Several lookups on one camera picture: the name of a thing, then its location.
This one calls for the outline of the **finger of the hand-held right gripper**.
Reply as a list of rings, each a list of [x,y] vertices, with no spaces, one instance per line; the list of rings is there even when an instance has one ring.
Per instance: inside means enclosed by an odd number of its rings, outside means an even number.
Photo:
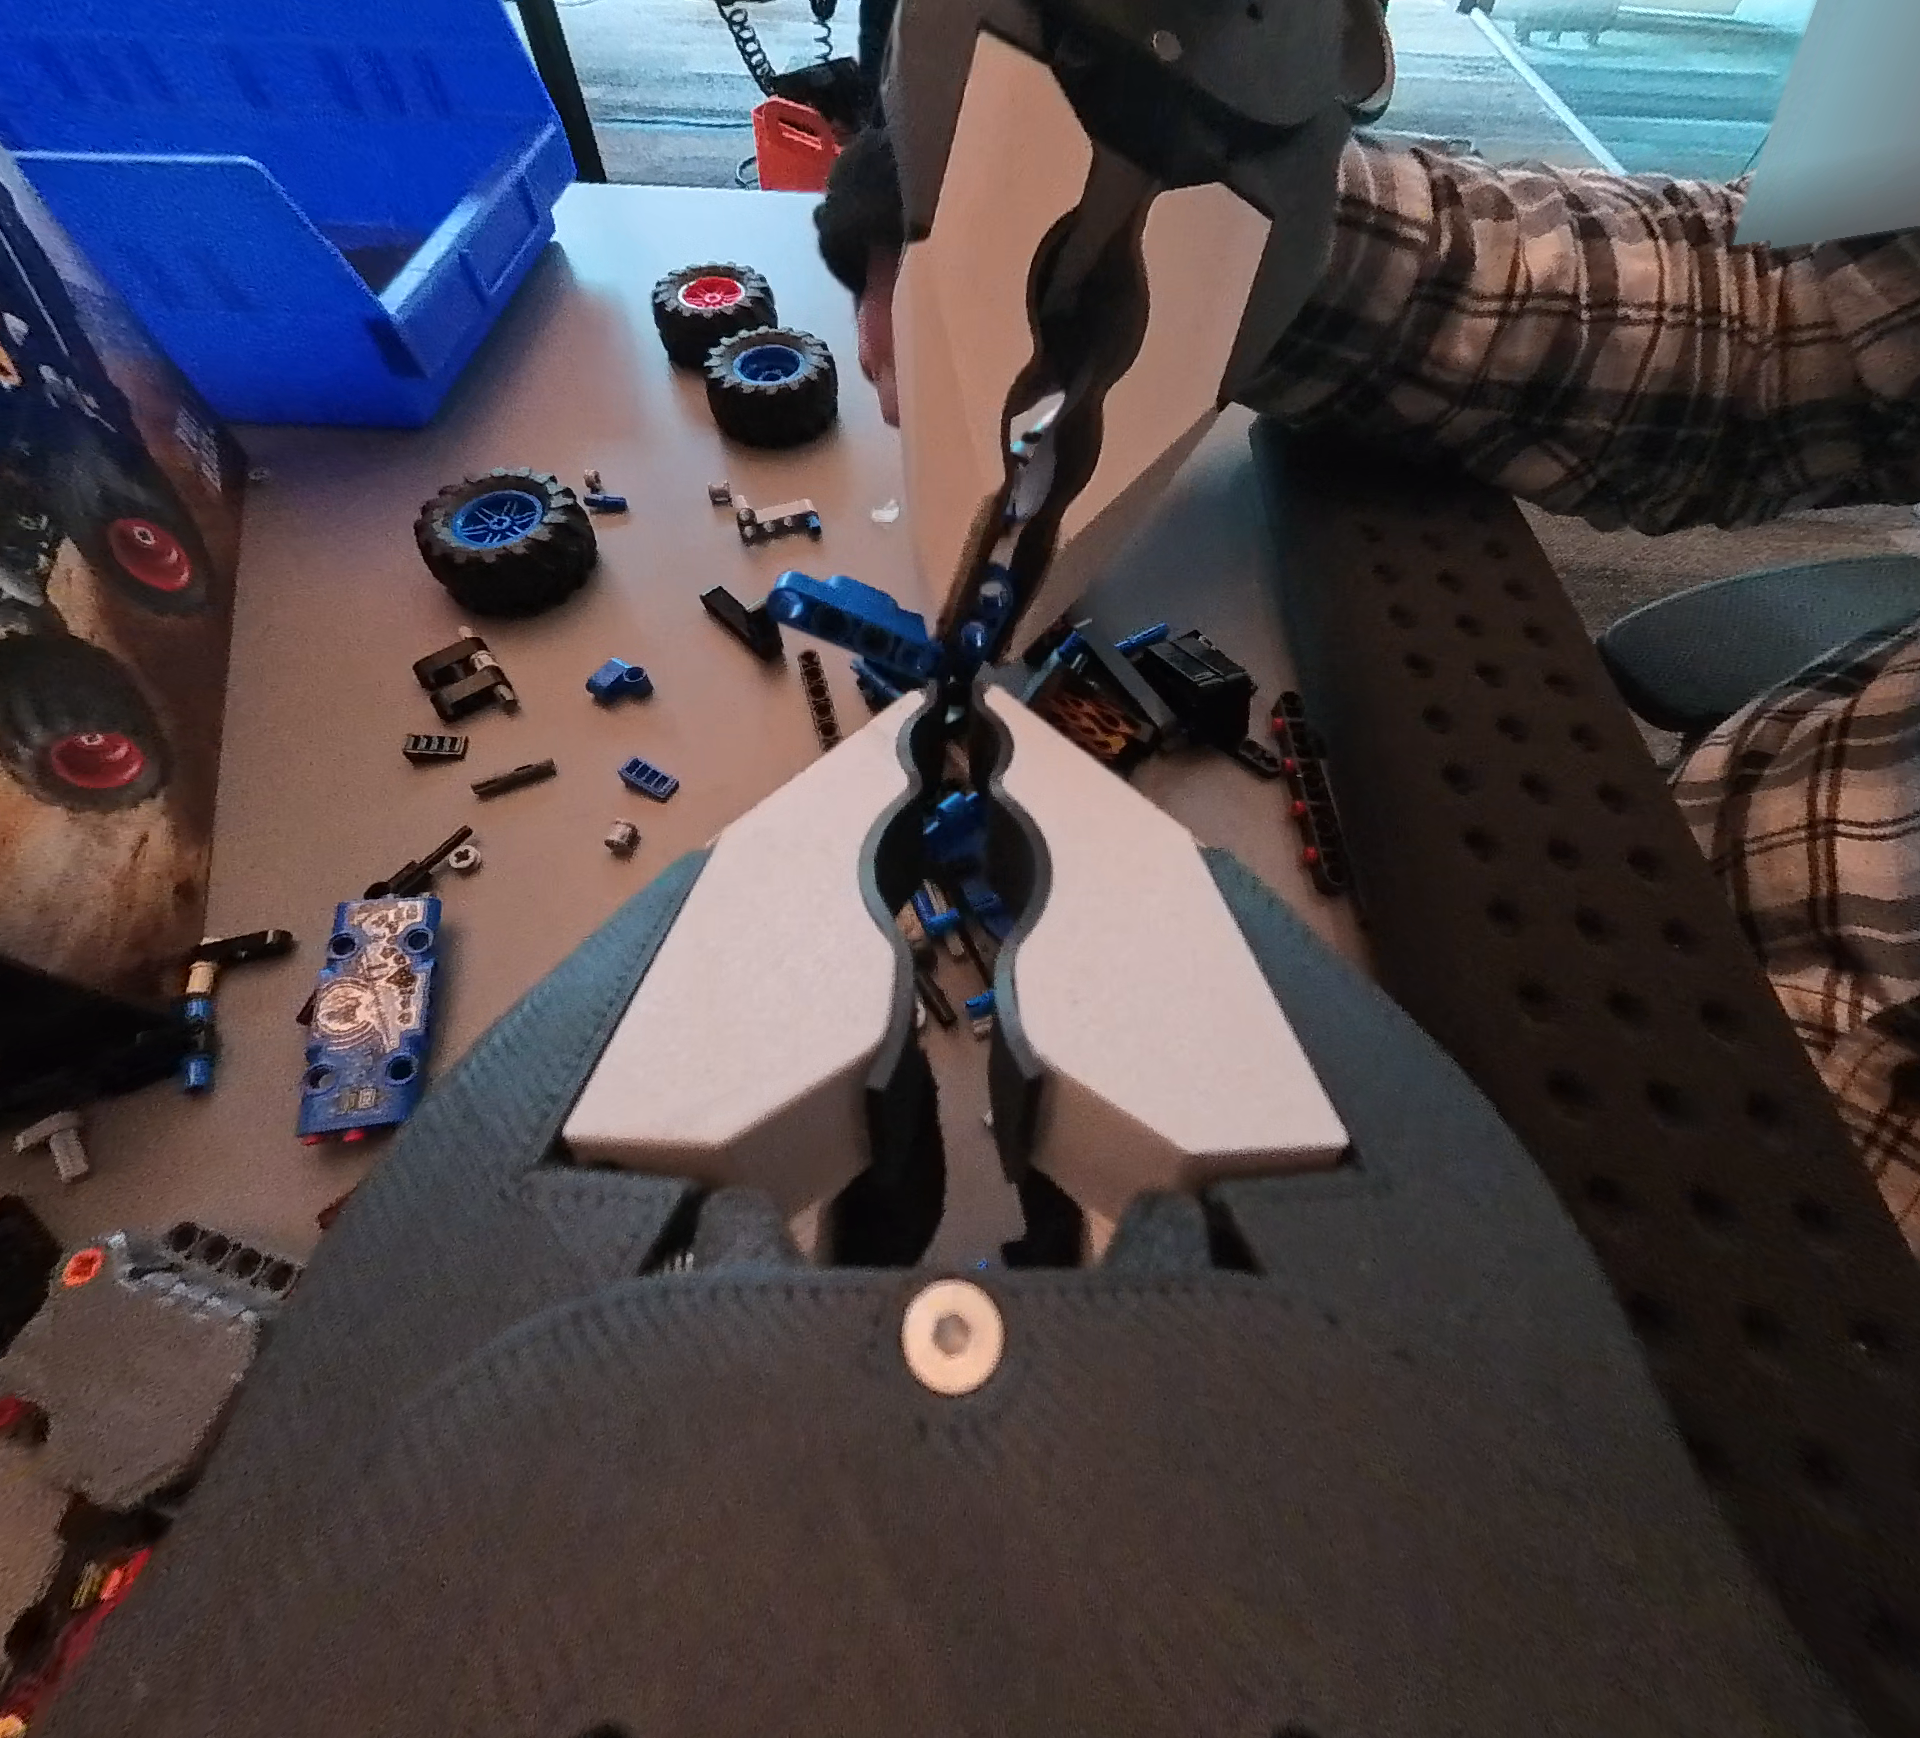
[[[1269,218],[1222,184],[1167,190],[1143,220],[1139,351],[1097,397],[1097,457],[1057,526],[1016,642],[1073,609],[1151,521],[1222,415],[1222,384],[1264,256]]]
[[[1056,74],[982,30],[932,227],[899,268],[905,509],[933,614],[962,613],[994,543],[1005,403],[1037,348],[1034,263],[1089,171],[1092,141]]]

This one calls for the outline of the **black wheel blue rim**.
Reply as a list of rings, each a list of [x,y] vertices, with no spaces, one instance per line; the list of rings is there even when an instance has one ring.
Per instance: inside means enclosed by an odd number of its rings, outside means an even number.
[[[446,484],[421,505],[413,535],[431,576],[475,616],[553,611],[597,568],[582,498],[559,477],[524,466]]]
[[[804,447],[840,417],[837,365],[817,334],[759,326],[730,334],[705,361],[708,412],[734,444]]]

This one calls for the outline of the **blue flame sticker panel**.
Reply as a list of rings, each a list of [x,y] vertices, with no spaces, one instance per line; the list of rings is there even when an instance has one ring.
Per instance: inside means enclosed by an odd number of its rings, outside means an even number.
[[[427,1089],[440,957],[438,893],[336,906],[302,1023],[300,1145],[361,1144],[413,1118]]]

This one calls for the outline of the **blue toy frame piece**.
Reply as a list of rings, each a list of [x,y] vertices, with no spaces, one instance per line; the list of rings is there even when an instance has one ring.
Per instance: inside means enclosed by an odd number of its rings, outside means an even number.
[[[944,648],[926,618],[865,580],[785,571],[765,606],[780,627],[849,652],[858,678],[875,690],[903,694],[941,673]]]

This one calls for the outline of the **grey toy pull-back motor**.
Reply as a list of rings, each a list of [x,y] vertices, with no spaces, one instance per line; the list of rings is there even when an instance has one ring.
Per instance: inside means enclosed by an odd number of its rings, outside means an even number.
[[[192,1485],[300,1278],[192,1220],[70,1250],[2,1364],[36,1479],[104,1512]]]

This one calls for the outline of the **person's right forearm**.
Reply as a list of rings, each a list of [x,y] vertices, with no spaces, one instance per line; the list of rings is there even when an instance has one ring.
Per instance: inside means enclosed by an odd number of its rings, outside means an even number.
[[[1236,403],[1601,530],[1917,502],[1917,230],[1739,244],[1746,188],[1356,138]]]

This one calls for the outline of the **grey desk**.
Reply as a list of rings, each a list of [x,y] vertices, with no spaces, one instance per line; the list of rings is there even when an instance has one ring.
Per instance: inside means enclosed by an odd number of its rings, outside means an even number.
[[[804,772],[813,740],[795,675],[750,666],[743,646],[722,642],[699,616],[695,593],[720,576],[740,589],[766,578],[725,535],[722,514],[705,509],[702,482],[728,465],[734,484],[752,481],[791,498],[808,491],[830,514],[830,566],[886,580],[908,601],[913,561],[908,526],[869,525],[869,506],[899,482],[889,435],[860,400],[849,429],[828,455],[791,460],[804,475],[785,484],[786,460],[720,460],[716,435],[691,381],[669,381],[654,353],[638,344],[644,279],[682,246],[743,249],[770,271],[780,305],[828,288],[812,271],[812,233],[795,198],[635,188],[566,190],[559,205],[561,243],[535,273],[531,295],[514,300],[480,374],[444,422],[416,437],[373,433],[249,435],[255,460],[271,470],[255,487],[239,554],[239,606],[229,666],[219,808],[213,830],[210,927],[222,934],[263,921],[287,921],[300,934],[298,957],[241,970],[222,991],[229,1028],[226,1074],[210,1100],[150,1094],[107,1102],[94,1112],[92,1149],[104,1174],[64,1190],[46,1172],[5,1190],[24,1191],[50,1231],[68,1246],[90,1233],[166,1229],[200,1220],[252,1246],[342,1265],[358,1291],[349,1337],[375,1337],[375,1314],[444,1311],[452,1287],[479,1293],[492,1325],[528,1318],[561,1337],[545,1344],[559,1360],[540,1365],[561,1378],[625,1386],[663,1374],[720,1396],[722,1380],[770,1386],[779,1365],[793,1380],[804,1365],[842,1378],[856,1365],[880,1371],[880,1341],[891,1344],[891,1371],[910,1389],[899,1323],[910,1298],[905,1273],[798,1269],[748,1278],[752,1265],[650,1273],[610,1285],[585,1281],[586,1257],[555,1287],[559,1311],[507,1309],[507,1285],[480,1280],[483,1257],[504,1261],[504,1231],[483,1228],[483,1204],[513,1204],[507,1179],[459,1176],[455,1154],[483,1149],[480,1097],[423,1108],[427,1126],[450,1129],[450,1149],[431,1145],[424,1126],[409,1128],[399,1149],[297,1149],[294,1077],[300,1052],[293,1009],[297,964],[318,964],[321,914],[376,860],[413,853],[456,817],[477,815],[487,865],[479,883],[450,886],[450,990],[437,1063],[452,1063],[513,998],[585,939],[649,866],[691,853],[702,857],[722,821],[746,810]],[[428,724],[427,699],[413,690],[405,661],[450,637],[459,613],[413,558],[407,535],[415,500],[460,468],[507,459],[559,459],[569,473],[601,463],[609,482],[635,488],[637,514],[615,519],[609,558],[586,593],[535,620],[475,620],[488,632],[522,688],[519,722],[479,731],[477,762],[555,757],[559,781],[519,803],[477,804],[467,778],[409,775],[397,742],[402,728]],[[663,694],[641,703],[643,718],[622,724],[580,693],[589,665],[637,646]],[[593,836],[616,810],[613,764],[638,750],[685,781],[688,798],[665,806],[665,826],[638,859],[597,857]],[[1258,1357],[1293,1356],[1283,1376],[1315,1376],[1325,1352],[1335,1361],[1361,1332],[1367,1252],[1335,1250],[1334,1233],[1360,1250],[1360,1229],[1337,1222],[1367,1204],[1356,1191],[1357,1166],[1242,1184],[1219,1193],[1219,1210],[1256,1269],[1034,1269],[994,1267],[977,1281],[1004,1305],[1000,1378],[1054,1356],[1110,1380],[1135,1354],[1227,1356],[1233,1341]]]

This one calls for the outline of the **red bucket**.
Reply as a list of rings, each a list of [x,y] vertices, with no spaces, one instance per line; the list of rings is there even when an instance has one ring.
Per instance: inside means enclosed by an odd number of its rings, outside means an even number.
[[[756,190],[824,197],[862,123],[830,118],[813,104],[766,97],[750,116]]]

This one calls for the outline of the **black beam red pins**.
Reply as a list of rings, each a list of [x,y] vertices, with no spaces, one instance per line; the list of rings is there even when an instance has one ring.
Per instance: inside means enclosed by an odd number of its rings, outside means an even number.
[[[1302,866],[1325,897],[1351,888],[1351,866],[1341,835],[1325,742],[1307,716],[1298,690],[1283,688],[1269,708],[1269,732],[1288,787],[1290,817],[1299,840]]]

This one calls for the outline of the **black toy pin connector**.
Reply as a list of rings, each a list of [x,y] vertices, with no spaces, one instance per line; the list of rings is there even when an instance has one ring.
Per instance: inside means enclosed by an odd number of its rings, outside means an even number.
[[[471,843],[473,830],[475,828],[471,825],[460,825],[450,836],[442,839],[427,854],[402,863],[388,877],[373,881],[373,885],[361,893],[363,901],[373,902],[437,895],[438,872],[450,863],[455,851]]]

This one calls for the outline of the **black perforated board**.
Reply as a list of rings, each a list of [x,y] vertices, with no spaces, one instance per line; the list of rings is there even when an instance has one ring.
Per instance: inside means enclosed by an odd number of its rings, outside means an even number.
[[[1917,1733],[1905,1236],[1517,506],[1266,418],[1251,453],[1388,994],[1594,1246],[1813,1657]]]

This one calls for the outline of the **black white toy pin cluster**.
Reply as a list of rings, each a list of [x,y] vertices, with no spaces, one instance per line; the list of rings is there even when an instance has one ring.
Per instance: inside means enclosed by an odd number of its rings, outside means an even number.
[[[519,694],[507,668],[473,629],[462,629],[452,644],[413,661],[411,671],[446,724],[492,708],[508,714],[519,710]]]

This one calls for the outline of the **black blue toy axle piece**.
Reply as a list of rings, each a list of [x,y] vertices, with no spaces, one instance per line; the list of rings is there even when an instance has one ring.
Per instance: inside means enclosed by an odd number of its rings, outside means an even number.
[[[182,1096],[203,1100],[219,1067],[217,990],[232,972],[288,957],[297,939],[288,929],[263,927],[205,939],[192,954],[176,1015],[182,1028],[179,1084]]]

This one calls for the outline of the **person's plaid clothed body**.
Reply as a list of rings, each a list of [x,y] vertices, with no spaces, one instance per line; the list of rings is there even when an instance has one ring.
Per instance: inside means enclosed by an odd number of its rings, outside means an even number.
[[[1891,1218],[1919,1248],[1919,620],[1686,750],[1671,796]]]

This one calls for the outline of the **blue plastic bin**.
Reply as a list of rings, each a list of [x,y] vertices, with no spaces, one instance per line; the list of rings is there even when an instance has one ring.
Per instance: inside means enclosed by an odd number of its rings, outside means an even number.
[[[555,235],[501,0],[2,0],[5,151],[224,418],[421,429]]]

